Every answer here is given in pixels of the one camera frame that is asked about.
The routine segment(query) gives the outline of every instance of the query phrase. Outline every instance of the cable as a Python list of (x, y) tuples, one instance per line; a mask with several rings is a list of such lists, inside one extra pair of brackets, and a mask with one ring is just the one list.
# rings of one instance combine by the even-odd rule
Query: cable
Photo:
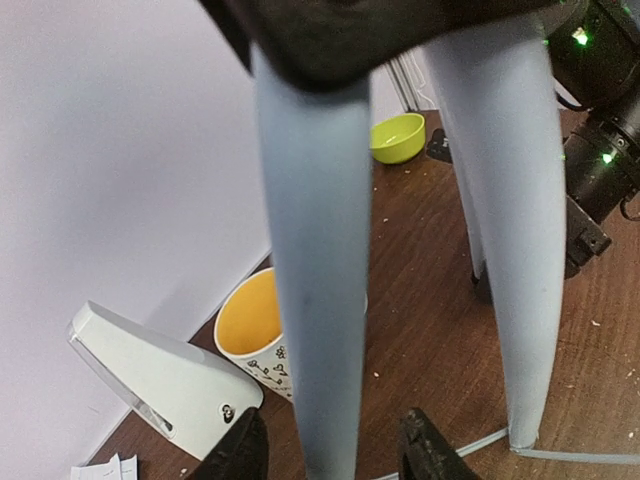
[[(492, 433), (491, 435), (488, 435), (484, 438), (481, 438), (480, 440), (476, 440), (475, 442), (467, 445), (466, 447), (459, 448), (458, 450), (456, 450), (456, 453), (460, 455), (460, 457), (466, 457), (467, 455), (470, 455), (474, 452), (477, 452), (478, 450), (488, 447), (492, 443), (497, 442), (498, 440), (506, 437), (507, 435), (509, 435), (509, 429), (503, 428), (502, 430), (498, 430), (497, 432)], [(399, 478), (400, 476), (397, 473), (391, 473), (389, 475), (385, 475), (384, 477), (378, 477), (375, 480), (398, 480)]]
[(409, 80), (411, 82), (411, 86), (413, 87), (413, 89), (415, 90), (415, 92), (418, 94), (418, 96), (420, 98), (422, 98), (422, 99), (426, 100), (427, 102), (429, 102), (431, 104), (432, 109), (436, 110), (435, 102), (433, 100), (431, 100), (429, 97), (427, 97), (424, 93), (422, 93), (422, 89), (427, 86), (427, 81), (424, 78), (424, 74), (422, 73), (422, 70), (418, 66), (418, 61), (416, 60), (415, 55), (413, 54), (413, 52), (408, 52), (408, 53), (405, 53), (405, 54), (401, 55), (400, 56), (401, 60), (403, 62), (405, 62), (406, 60), (404, 58), (402, 58), (403, 56), (406, 56), (406, 57), (411, 59), (411, 68), (408, 68), (407, 70), (409, 72), (411, 72), (411, 70), (413, 70), (413, 75), (415, 76), (417, 82), (420, 84), (420, 85), (416, 86), (416, 84), (413, 81), (414, 79), (411, 77), (411, 75), (409, 75)]
[(560, 105), (574, 112), (584, 112), (589, 108), (589, 107), (585, 107), (584, 105), (574, 105), (573, 103), (569, 102), (569, 100), (567, 100), (562, 95), (560, 95), (558, 92), (556, 92), (556, 100), (558, 100), (558, 103)]
[(574, 453), (534, 450), (532, 448), (512, 448), (521, 457), (542, 458), (558, 462), (600, 463), (603, 465), (640, 465), (640, 455), (616, 453)]

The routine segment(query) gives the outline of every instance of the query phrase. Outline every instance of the yellow bowl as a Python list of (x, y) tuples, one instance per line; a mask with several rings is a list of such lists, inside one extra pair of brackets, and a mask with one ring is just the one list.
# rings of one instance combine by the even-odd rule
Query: yellow bowl
[(416, 156), (426, 143), (424, 117), (405, 113), (371, 129), (371, 153), (381, 163), (403, 163)]

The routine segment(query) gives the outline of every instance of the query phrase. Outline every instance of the white plastic object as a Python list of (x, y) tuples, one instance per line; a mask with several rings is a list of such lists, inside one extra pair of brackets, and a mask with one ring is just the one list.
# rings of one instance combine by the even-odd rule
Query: white plastic object
[(198, 460), (262, 404), (258, 384), (226, 360), (93, 302), (71, 321), (68, 341), (134, 412)]
[(538, 435), (564, 284), (562, 137), (542, 41), (527, 15), (423, 47), (449, 142), (459, 152), (456, 173), (464, 176), (480, 228), (513, 448), (531, 447)]

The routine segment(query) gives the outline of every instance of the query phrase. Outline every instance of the green led light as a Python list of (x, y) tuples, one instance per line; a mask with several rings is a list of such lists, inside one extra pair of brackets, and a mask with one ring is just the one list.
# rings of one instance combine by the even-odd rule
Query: green led light
[(578, 44), (582, 45), (583, 47), (587, 43), (589, 43), (589, 35), (587, 35), (587, 32), (585, 32), (582, 27), (578, 27), (576, 31), (571, 34), (571, 36), (575, 38)]

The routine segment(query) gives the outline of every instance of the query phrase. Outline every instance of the white wall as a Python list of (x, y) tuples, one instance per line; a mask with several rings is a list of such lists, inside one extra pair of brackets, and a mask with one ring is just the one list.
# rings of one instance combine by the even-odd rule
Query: white wall
[(195, 0), (3, 2), (0, 172), (0, 477), (68, 478), (125, 413), (82, 303), (187, 339), (268, 249), (251, 81)]

